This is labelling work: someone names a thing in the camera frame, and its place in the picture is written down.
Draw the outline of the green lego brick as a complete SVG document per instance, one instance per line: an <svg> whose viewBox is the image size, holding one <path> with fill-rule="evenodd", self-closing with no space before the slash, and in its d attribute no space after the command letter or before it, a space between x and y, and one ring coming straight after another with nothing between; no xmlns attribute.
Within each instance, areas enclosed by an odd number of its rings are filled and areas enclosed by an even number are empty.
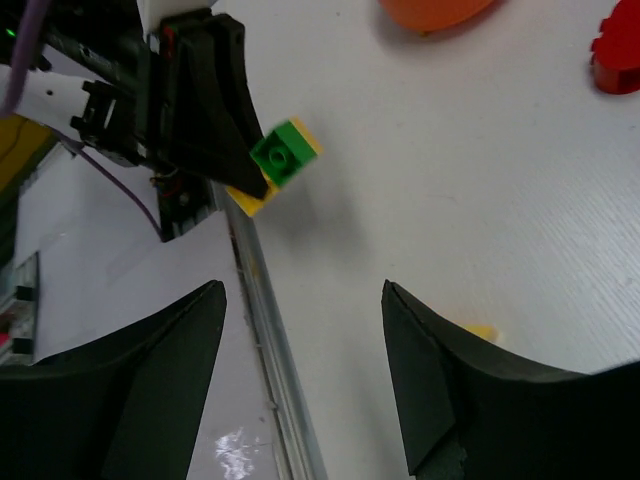
<svg viewBox="0 0 640 480"><path fill-rule="evenodd" d="M251 157L279 188L322 153L322 147L306 125L291 117L275 127L251 150Z"/></svg>

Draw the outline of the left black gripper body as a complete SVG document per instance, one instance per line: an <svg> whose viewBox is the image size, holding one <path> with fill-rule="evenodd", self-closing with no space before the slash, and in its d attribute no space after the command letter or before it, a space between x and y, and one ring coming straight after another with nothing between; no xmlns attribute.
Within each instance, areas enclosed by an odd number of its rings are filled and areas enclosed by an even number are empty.
<svg viewBox="0 0 640 480"><path fill-rule="evenodd" d="M130 9L70 10L69 56L102 78L82 85L89 100L71 120L81 140L124 166L224 182L225 151L206 116L225 109L198 97L217 95L219 86L197 82L189 58L202 50L213 63L222 18L196 9L167 17L146 34Z"/></svg>

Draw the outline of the yellow curved lego piece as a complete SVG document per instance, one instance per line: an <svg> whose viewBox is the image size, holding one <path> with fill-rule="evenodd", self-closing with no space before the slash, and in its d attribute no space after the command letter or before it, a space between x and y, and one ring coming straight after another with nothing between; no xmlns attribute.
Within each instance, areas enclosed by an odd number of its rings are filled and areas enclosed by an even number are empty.
<svg viewBox="0 0 640 480"><path fill-rule="evenodd" d="M495 327L489 325L466 325L464 326L464 329L491 343L496 343L500 337L499 331Z"/></svg>

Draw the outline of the red rounded lego brick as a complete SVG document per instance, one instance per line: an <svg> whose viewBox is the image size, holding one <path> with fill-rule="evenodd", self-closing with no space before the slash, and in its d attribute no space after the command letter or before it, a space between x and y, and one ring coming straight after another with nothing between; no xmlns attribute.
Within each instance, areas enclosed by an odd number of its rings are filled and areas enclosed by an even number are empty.
<svg viewBox="0 0 640 480"><path fill-rule="evenodd" d="M599 27L591 44L590 66L602 92L624 95L639 91L639 1L621 0Z"/></svg>

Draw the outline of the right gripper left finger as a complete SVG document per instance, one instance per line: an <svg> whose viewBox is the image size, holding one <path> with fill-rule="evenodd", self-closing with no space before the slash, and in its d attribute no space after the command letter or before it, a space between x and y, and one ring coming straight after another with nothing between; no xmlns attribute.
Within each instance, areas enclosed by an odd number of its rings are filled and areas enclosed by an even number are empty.
<svg viewBox="0 0 640 480"><path fill-rule="evenodd" d="M186 478L226 307L209 281L97 340L2 367L2 478Z"/></svg>

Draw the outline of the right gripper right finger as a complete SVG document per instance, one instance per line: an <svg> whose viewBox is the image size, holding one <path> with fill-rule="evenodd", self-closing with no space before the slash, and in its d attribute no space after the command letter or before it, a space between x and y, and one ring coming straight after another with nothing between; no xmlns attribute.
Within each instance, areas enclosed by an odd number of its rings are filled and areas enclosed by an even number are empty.
<svg viewBox="0 0 640 480"><path fill-rule="evenodd" d="M381 307L409 474L416 479L635 479L639 366L594 374L511 353L394 282Z"/></svg>

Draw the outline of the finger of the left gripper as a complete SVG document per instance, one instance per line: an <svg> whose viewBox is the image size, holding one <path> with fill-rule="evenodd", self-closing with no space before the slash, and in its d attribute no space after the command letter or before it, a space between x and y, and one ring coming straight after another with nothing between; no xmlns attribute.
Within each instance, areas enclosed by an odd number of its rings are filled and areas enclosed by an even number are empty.
<svg viewBox="0 0 640 480"><path fill-rule="evenodd" d="M245 27L228 14L175 25L179 99L172 146L177 166L253 198L268 186L251 150L263 139L248 87Z"/></svg>

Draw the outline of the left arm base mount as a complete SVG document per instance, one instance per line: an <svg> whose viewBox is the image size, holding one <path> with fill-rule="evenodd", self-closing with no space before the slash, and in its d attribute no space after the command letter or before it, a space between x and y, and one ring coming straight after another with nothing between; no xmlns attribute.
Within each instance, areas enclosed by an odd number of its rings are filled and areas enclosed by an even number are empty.
<svg viewBox="0 0 640 480"><path fill-rule="evenodd" d="M202 177L174 170L155 173L150 183L157 194L164 242L182 236L217 211L212 187Z"/></svg>

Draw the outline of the long yellow lego plate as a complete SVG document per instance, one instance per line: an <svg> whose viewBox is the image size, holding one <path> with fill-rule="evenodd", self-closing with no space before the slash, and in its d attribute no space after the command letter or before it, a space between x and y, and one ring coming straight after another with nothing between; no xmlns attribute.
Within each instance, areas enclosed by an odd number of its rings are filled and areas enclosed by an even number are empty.
<svg viewBox="0 0 640 480"><path fill-rule="evenodd" d="M260 168L261 174L266 181L267 191L265 196L262 199L252 197L247 193L242 192L234 187L228 186L226 188L226 192L229 194L231 199L241 208L241 210L249 217L253 217L257 212L259 212L268 202L270 202L287 184L283 187L277 187L262 171Z"/></svg>

